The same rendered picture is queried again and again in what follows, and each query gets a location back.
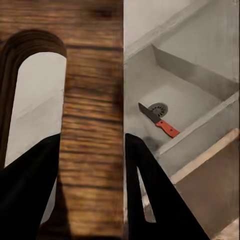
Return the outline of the cutting board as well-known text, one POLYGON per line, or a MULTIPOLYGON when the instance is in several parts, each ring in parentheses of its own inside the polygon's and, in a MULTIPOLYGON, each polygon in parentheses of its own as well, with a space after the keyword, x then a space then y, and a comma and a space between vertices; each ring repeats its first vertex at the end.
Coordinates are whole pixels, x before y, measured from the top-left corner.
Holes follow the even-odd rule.
POLYGON ((34 240, 124 240, 124 0, 0 0, 0 171, 19 68, 66 57, 55 205, 34 240))

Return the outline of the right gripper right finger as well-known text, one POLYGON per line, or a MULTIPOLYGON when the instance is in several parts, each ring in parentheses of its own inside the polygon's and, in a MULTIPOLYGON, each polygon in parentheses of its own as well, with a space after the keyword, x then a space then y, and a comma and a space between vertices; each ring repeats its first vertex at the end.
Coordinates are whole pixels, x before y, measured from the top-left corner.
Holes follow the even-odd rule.
POLYGON ((145 142, 125 134, 129 240, 210 240, 145 142), (156 223, 145 220, 140 171, 156 223))

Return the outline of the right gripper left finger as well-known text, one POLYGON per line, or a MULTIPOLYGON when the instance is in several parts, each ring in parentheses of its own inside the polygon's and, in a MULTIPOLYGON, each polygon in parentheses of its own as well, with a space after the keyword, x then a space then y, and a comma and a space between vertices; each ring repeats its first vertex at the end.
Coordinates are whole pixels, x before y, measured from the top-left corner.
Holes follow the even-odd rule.
POLYGON ((0 170, 0 240, 35 240, 58 173, 60 135, 0 170))

